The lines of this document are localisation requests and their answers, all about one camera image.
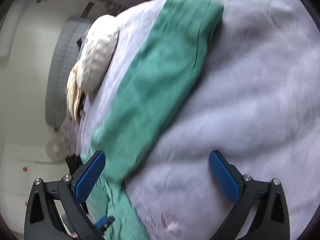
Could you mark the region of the green jacket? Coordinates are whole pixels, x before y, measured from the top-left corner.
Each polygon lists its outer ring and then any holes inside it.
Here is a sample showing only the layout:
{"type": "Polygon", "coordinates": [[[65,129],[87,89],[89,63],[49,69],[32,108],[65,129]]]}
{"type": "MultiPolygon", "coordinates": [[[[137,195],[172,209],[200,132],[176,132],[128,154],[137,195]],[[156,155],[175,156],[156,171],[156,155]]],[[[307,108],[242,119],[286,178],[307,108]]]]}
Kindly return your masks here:
{"type": "Polygon", "coordinates": [[[93,132],[83,161],[98,150],[106,164],[89,195],[100,218],[115,218],[106,239],[148,239],[124,189],[178,113],[202,70],[223,5],[210,0],[166,0],[147,39],[122,78],[103,123],[93,132]]]}

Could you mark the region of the black garment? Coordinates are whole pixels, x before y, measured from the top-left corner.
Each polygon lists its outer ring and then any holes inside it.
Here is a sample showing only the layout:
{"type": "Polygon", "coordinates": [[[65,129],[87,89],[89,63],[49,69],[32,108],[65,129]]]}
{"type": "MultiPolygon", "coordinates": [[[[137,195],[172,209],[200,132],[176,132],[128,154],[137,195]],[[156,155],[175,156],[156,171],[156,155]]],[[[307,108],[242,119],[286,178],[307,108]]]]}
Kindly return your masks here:
{"type": "Polygon", "coordinates": [[[65,162],[68,166],[70,175],[73,175],[76,170],[83,164],[80,156],[74,154],[65,157],[65,162]]]}

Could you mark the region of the round white fan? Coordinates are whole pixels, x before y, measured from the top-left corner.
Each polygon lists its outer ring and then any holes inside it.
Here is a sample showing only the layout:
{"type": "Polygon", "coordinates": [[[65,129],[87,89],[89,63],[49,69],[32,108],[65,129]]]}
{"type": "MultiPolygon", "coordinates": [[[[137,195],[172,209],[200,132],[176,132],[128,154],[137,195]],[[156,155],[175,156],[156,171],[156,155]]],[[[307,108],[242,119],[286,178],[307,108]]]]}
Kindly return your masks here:
{"type": "Polygon", "coordinates": [[[68,147],[61,136],[51,137],[46,144],[46,154],[53,163],[61,163],[69,153],[68,147]]]}

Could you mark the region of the lavender bed blanket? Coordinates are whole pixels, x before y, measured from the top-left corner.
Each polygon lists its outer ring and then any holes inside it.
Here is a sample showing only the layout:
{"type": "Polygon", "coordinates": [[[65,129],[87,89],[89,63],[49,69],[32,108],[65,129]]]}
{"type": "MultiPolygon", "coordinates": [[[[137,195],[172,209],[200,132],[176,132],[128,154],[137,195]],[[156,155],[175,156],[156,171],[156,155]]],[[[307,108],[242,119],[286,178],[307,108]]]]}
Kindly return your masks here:
{"type": "Polygon", "coordinates": [[[319,30],[300,0],[211,0],[222,23],[201,75],[125,181],[129,215],[106,239],[208,239],[232,208],[209,171],[219,150],[255,179],[278,178],[290,238],[319,206],[319,30]]]}

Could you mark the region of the beige striped cloth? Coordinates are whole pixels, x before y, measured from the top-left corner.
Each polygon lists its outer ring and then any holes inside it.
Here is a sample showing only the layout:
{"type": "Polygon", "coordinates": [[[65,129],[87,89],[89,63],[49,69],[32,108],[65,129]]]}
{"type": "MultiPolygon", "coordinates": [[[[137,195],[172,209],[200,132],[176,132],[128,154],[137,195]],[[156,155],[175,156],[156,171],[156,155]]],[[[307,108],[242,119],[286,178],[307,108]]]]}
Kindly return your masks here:
{"type": "Polygon", "coordinates": [[[85,93],[78,87],[76,76],[78,72],[79,63],[77,62],[69,73],[67,80],[66,93],[67,93],[67,110],[74,122],[79,123],[83,113],[82,100],[85,93]]]}

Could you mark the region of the cream textured pillow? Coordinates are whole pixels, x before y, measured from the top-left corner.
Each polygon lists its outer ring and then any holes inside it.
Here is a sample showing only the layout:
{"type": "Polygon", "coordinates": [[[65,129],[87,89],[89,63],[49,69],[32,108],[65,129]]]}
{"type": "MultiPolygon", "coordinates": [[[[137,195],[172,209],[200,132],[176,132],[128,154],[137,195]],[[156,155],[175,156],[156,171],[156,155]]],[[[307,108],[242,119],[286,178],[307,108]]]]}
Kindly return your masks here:
{"type": "Polygon", "coordinates": [[[100,86],[116,49],[118,36],[119,22],[111,15],[100,16],[89,28],[76,75],[82,91],[91,93],[100,86]]]}

